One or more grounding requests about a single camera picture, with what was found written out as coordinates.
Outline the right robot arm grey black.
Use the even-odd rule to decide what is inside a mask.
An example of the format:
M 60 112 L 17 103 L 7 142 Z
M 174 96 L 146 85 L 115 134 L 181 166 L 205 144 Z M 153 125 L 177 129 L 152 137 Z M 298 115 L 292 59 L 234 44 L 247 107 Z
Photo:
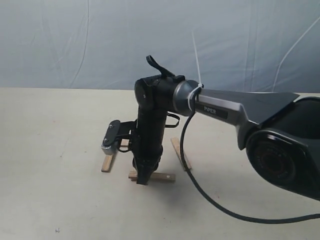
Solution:
M 133 166 L 147 184 L 162 156 L 168 112 L 197 112 L 236 129 L 237 145 L 270 184 L 320 198 L 320 99 L 296 93 L 253 93 L 199 89 L 196 81 L 160 75 L 134 85 L 138 103 Z

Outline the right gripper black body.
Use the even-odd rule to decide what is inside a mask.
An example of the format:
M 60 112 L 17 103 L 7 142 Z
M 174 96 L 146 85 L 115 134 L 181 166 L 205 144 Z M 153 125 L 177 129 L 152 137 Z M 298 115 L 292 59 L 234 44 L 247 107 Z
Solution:
M 151 173 L 157 169 L 163 153 L 165 124 L 165 110 L 138 110 L 135 132 L 137 139 L 133 152 L 137 172 Z

